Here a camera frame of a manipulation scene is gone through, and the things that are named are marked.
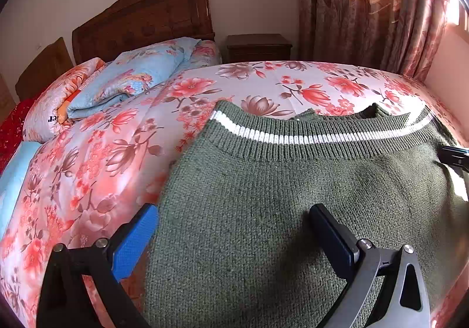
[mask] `nightstand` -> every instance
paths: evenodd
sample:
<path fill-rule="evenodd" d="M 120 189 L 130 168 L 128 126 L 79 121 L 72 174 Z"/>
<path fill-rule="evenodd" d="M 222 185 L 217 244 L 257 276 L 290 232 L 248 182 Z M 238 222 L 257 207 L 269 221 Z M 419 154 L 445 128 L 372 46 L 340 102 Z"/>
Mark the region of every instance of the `nightstand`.
<path fill-rule="evenodd" d="M 227 37 L 228 62 L 289 60 L 289 43 L 281 34 L 237 34 Z"/>

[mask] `red floral blanket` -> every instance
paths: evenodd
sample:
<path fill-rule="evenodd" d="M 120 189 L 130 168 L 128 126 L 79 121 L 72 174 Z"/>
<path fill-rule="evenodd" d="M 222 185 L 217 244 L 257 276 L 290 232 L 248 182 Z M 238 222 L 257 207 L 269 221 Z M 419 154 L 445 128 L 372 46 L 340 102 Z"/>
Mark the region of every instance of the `red floral blanket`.
<path fill-rule="evenodd" d="M 91 245 L 110 237 L 145 202 L 157 203 L 171 165 L 219 99 L 255 115 L 282 119 L 308 108 L 347 115 L 374 102 L 398 114 L 416 111 L 426 102 L 466 144 L 459 123 L 423 85 L 379 70 L 287 61 L 177 74 L 76 123 L 36 153 L 0 241 L 0 291 L 25 326 L 35 326 L 52 247 L 58 242 L 69 248 Z M 143 268 L 141 264 L 124 283 L 135 303 Z M 92 282 L 87 279 L 86 284 L 102 324 L 112 326 Z M 434 311 L 435 327 L 444 324 L 441 311 L 450 311 L 450 304 Z"/>
<path fill-rule="evenodd" d="M 0 174 L 23 140 L 24 120 L 38 96 L 18 103 L 0 126 Z"/>

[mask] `white stripe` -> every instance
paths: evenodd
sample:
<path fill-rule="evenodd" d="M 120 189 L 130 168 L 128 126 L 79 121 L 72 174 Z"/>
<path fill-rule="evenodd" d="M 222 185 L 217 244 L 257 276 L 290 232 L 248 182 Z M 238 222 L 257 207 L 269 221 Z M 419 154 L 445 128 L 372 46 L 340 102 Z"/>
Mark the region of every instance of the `white stripe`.
<path fill-rule="evenodd" d="M 398 130 L 386 131 L 365 131 L 353 133 L 338 133 L 338 134 L 325 134 L 325 135 L 275 135 L 268 132 L 251 130 L 244 126 L 235 124 L 221 111 L 213 111 L 210 115 L 210 120 L 216 120 L 228 131 L 236 136 L 241 136 L 250 140 L 261 141 L 269 144 L 324 144 L 324 143 L 341 143 L 345 141 L 367 141 L 367 140 L 382 140 L 392 137 L 402 137 L 413 132 L 417 132 L 428 125 L 433 119 L 433 114 L 429 113 L 420 122 L 407 125 L 406 127 Z"/>

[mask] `wooden bed frame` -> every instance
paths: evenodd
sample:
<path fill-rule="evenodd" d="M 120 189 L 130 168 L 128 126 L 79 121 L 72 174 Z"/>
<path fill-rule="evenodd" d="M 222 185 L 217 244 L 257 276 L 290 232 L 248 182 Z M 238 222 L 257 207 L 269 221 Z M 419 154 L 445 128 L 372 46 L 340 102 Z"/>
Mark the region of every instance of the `wooden bed frame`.
<path fill-rule="evenodd" d="M 77 64 L 178 37 L 215 37 L 208 0 L 118 0 L 72 34 Z"/>
<path fill-rule="evenodd" d="M 23 71 L 15 89 L 20 101 L 45 90 L 53 81 L 73 67 L 63 37 L 46 46 Z"/>
<path fill-rule="evenodd" d="M 94 57 L 109 62 L 122 52 L 177 37 L 213 41 L 208 0 L 118 0 L 73 31 L 73 54 L 77 65 Z M 21 74 L 16 93 L 21 101 L 31 98 L 72 67 L 60 37 Z"/>

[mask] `metal bolt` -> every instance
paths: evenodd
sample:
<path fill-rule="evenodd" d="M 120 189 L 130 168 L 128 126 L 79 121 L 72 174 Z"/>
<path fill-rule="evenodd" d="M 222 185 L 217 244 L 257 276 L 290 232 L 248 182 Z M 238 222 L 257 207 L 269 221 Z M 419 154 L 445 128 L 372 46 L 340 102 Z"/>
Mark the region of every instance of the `metal bolt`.
<path fill-rule="evenodd" d="M 371 249 L 371 247 L 373 246 L 371 241 L 366 238 L 360 239 L 360 245 L 362 245 L 364 248 L 367 248 L 367 249 Z"/>
<path fill-rule="evenodd" d="M 412 254 L 414 252 L 414 248 L 409 244 L 404 245 L 404 250 L 408 252 L 409 254 Z"/>
<path fill-rule="evenodd" d="M 63 244 L 55 244 L 53 250 L 55 252 L 61 252 L 63 250 Z"/>
<path fill-rule="evenodd" d="M 109 243 L 107 238 L 100 238 L 95 242 L 96 247 L 99 247 L 100 249 L 103 247 L 106 247 L 107 244 Z"/>

